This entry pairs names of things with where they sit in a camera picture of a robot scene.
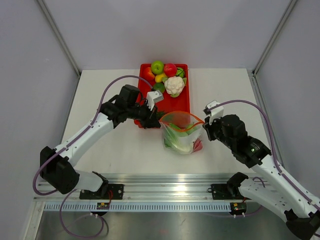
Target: white table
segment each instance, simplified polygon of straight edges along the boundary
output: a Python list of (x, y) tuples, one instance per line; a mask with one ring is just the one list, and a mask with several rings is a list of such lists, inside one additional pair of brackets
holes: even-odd
[[(63, 140), (74, 135), (98, 107), (105, 87), (123, 75), (139, 75), (138, 69), (84, 70), (76, 90)], [(138, 80), (127, 78), (115, 83), (105, 101), (120, 92), (125, 84), (138, 85)], [(243, 99), (256, 102), (246, 69), (191, 68), (189, 69), (191, 113), (205, 118), (203, 109), (212, 100), (222, 103)], [(244, 103), (224, 106), (225, 114), (237, 114), (246, 124), (249, 134), (267, 146), (268, 141), (259, 112)], [(218, 141), (209, 142), (203, 135), (203, 149), (190, 155), (177, 155), (165, 150), (160, 129), (141, 129), (128, 119), (103, 136), (81, 158), (76, 169), (102, 174), (161, 175), (161, 174), (216, 174), (232, 175), (253, 171), (239, 163), (231, 151)]]

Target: red tray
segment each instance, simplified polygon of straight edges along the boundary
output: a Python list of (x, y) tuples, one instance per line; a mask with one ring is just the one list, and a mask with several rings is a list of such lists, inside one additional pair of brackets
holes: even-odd
[[(164, 91), (163, 97), (164, 99), (155, 105), (158, 108), (158, 112), (164, 112), (165, 114), (173, 112), (173, 111), (185, 111), (190, 113), (190, 99), (189, 99), (189, 76), (188, 76), (188, 65), (187, 64), (175, 64), (177, 68), (182, 68), (184, 70), (184, 77), (186, 78), (186, 85), (183, 88), (182, 92), (178, 97), (171, 97), (167, 91)], [(140, 66), (140, 74), (139, 76), (143, 78), (143, 72), (147, 67), (151, 67), (151, 63), (144, 63)], [(150, 82), (153, 86), (156, 82), (153, 80)], [(142, 80), (138, 82), (138, 88), (140, 89), (143, 97), (147, 96), (147, 92), (150, 92), (150, 87)], [(140, 122), (138, 120), (134, 120), (134, 123), (142, 128)]]

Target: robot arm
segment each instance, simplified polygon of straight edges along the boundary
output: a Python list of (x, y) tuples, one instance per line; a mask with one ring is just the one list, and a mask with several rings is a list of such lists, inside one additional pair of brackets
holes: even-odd
[(155, 103), (163, 100), (159, 91), (148, 92), (142, 105), (137, 103), (138, 88), (125, 85), (120, 94), (103, 103), (94, 122), (91, 119), (74, 136), (51, 149), (46, 146), (40, 153), (40, 165), (59, 153), (40, 173), (62, 194), (73, 189), (100, 192), (102, 195), (108, 187), (108, 180), (96, 172), (75, 170), (83, 154), (103, 135), (111, 132), (127, 119), (137, 119), (144, 128), (160, 127)]
[(208, 117), (203, 127), (209, 140), (223, 143), (239, 162), (265, 178), (277, 190), (274, 193), (260, 187), (238, 172), (227, 182), (229, 193), (256, 201), (285, 221), (298, 238), (311, 239), (320, 228), (320, 199), (301, 186), (278, 161), (273, 161), (271, 151), (260, 140), (248, 135), (244, 122), (238, 116), (223, 116), (222, 106), (210, 110), (218, 104), (213, 101), (204, 110)]

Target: white wall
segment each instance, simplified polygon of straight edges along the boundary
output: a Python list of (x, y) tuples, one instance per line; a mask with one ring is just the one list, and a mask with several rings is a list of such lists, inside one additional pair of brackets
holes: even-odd
[(253, 69), (289, 0), (47, 0), (82, 69)]
[(299, 1), (258, 82), (283, 162), (320, 197), (320, 1)]
[(26, 222), (40, 151), (58, 144), (77, 78), (33, 0), (0, 1), (0, 232)]

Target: plastic bag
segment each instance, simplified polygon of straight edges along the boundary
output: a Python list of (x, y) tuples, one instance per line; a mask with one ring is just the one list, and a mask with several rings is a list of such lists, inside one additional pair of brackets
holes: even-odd
[(160, 119), (163, 144), (179, 154), (191, 154), (203, 148), (201, 134), (204, 122), (185, 111), (172, 111)]

